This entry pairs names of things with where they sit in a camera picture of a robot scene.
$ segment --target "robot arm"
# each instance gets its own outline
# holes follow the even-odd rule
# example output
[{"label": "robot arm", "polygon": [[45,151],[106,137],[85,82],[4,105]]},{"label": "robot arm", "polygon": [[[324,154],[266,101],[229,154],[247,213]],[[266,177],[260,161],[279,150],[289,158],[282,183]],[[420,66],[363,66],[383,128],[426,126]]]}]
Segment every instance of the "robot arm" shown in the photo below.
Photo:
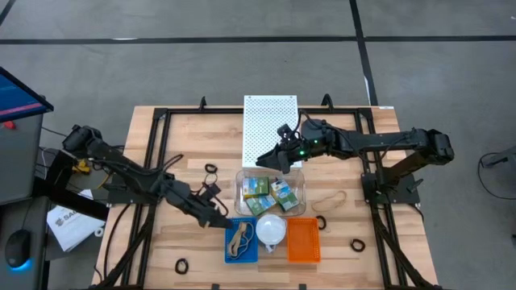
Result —
[{"label": "robot arm", "polygon": [[177,207],[184,214],[197,218],[202,227],[209,225],[231,228],[231,222],[211,201],[220,193],[220,188],[216,184],[204,184],[203,193],[192,194],[188,184],[166,172],[172,162],[164,164],[161,168],[142,168],[104,142],[100,131],[88,126],[74,126],[72,133],[63,141],[63,148],[77,158],[89,158],[94,164],[108,168],[121,176],[129,189],[145,195],[151,201],[157,203],[161,198],[165,198],[170,205]]},{"label": "robot arm", "polygon": [[453,160],[454,152],[447,135],[436,130],[413,129],[399,133],[361,134],[339,129],[326,120],[311,119],[302,124],[302,135],[290,130],[288,125],[277,133],[281,141],[271,151],[258,157],[256,165],[265,168],[290,171],[294,162],[331,155],[345,160],[360,157],[367,161],[365,153],[390,150],[414,150],[414,153],[394,165],[380,176],[379,184],[395,184],[403,176],[428,165],[443,165]]}]

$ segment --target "monitor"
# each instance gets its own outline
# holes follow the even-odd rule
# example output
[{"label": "monitor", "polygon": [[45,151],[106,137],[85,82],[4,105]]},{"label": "monitor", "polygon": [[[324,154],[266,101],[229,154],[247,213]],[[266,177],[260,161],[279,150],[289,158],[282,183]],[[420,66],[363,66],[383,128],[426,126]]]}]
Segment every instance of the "monitor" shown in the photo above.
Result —
[{"label": "monitor", "polygon": [[0,122],[53,111],[42,96],[0,67]]}]

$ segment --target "floor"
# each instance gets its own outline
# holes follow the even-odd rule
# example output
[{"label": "floor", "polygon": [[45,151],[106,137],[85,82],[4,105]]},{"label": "floor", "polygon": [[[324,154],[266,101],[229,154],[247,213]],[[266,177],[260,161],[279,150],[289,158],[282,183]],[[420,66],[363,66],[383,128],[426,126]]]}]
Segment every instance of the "floor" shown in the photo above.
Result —
[{"label": "floor", "polygon": [[[244,94],[296,94],[315,105],[329,93],[336,105],[395,106],[402,129],[449,134],[456,159],[417,174],[439,282],[514,289],[516,204],[488,195],[476,165],[481,155],[516,145],[515,1],[0,0],[6,4],[0,65],[47,96],[55,112],[44,125],[56,131],[88,124],[122,144],[137,105],[194,105],[202,96],[211,105],[241,105]],[[239,35],[351,37],[172,43]],[[134,38],[146,40],[106,44]],[[59,147],[60,138],[43,133],[41,145]],[[493,192],[516,197],[507,164],[482,174]],[[88,187],[101,178],[76,182]],[[50,289],[86,288],[99,245],[91,238],[54,260]]]}]

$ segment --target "blue plastic container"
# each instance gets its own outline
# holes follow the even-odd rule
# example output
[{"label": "blue plastic container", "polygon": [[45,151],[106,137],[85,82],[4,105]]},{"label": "blue plastic container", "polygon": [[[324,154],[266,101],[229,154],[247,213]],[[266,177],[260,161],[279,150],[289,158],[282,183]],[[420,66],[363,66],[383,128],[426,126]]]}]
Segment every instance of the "blue plastic container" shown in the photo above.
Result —
[{"label": "blue plastic container", "polygon": [[[230,218],[233,223],[232,229],[226,229],[226,238],[225,238],[225,246],[224,246],[224,260],[226,263],[256,263],[258,262],[258,238],[256,237],[256,218],[255,217],[235,217]],[[250,222],[252,224],[252,229],[248,226],[246,231],[246,236],[249,236],[251,230],[254,230],[254,234],[252,235],[251,241],[249,242],[248,249],[240,255],[237,259],[232,259],[227,253],[227,245],[233,239],[236,231],[239,230],[239,224],[241,222]]]}]

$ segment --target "orange tray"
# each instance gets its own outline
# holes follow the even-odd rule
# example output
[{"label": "orange tray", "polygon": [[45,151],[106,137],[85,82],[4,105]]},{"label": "orange tray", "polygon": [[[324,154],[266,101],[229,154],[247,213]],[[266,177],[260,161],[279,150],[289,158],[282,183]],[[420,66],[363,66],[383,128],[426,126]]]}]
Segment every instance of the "orange tray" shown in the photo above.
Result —
[{"label": "orange tray", "polygon": [[318,227],[315,217],[287,218],[287,259],[289,262],[321,262]]}]

